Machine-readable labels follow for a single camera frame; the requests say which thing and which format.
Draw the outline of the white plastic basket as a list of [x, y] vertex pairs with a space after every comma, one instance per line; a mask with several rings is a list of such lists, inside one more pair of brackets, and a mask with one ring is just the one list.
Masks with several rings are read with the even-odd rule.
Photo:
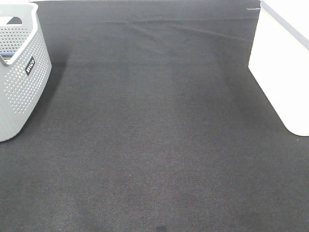
[[309, 2], [263, 0], [248, 68], [288, 131], [309, 134]]

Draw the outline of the grey perforated plastic basket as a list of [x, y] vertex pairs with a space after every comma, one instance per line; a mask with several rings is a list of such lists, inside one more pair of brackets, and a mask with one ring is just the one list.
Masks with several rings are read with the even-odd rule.
[[48, 81], [52, 64], [37, 15], [28, 0], [3, 0], [2, 17], [21, 24], [0, 27], [0, 140], [15, 137], [23, 128]]

